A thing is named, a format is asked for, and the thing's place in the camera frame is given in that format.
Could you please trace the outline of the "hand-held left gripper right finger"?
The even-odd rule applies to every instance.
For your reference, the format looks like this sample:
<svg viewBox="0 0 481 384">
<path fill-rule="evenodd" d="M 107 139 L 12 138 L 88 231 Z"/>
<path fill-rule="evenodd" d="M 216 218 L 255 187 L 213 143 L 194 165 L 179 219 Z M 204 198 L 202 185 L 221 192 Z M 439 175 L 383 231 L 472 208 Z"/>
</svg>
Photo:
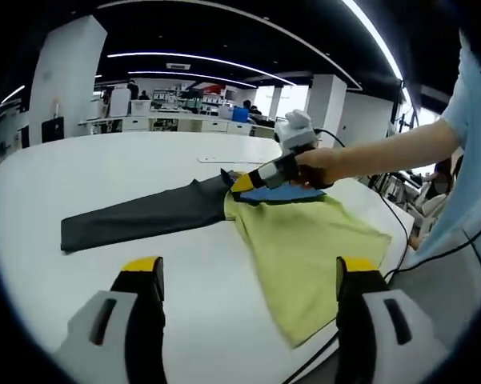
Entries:
<svg viewBox="0 0 481 384">
<path fill-rule="evenodd" d="M 447 355 L 430 317 L 365 258 L 337 259 L 337 383 L 421 383 Z"/>
</svg>

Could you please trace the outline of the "person's right hand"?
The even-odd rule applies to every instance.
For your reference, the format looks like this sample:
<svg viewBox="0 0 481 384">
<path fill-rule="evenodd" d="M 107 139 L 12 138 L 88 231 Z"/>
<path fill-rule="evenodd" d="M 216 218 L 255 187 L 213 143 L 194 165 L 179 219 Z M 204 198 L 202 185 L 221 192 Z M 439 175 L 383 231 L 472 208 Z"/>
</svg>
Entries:
<svg viewBox="0 0 481 384">
<path fill-rule="evenodd" d="M 329 186 L 348 176 L 341 150 L 318 148 L 295 157 L 298 176 L 293 181 L 307 188 Z"/>
</svg>

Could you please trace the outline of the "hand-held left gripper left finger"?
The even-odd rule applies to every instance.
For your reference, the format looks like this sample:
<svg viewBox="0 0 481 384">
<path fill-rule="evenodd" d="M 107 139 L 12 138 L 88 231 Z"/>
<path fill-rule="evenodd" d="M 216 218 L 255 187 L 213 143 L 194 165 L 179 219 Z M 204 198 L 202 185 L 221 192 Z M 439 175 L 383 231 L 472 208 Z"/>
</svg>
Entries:
<svg viewBox="0 0 481 384">
<path fill-rule="evenodd" d="M 127 263 L 68 322 L 55 353 L 76 383 L 164 383 L 163 260 Z"/>
</svg>

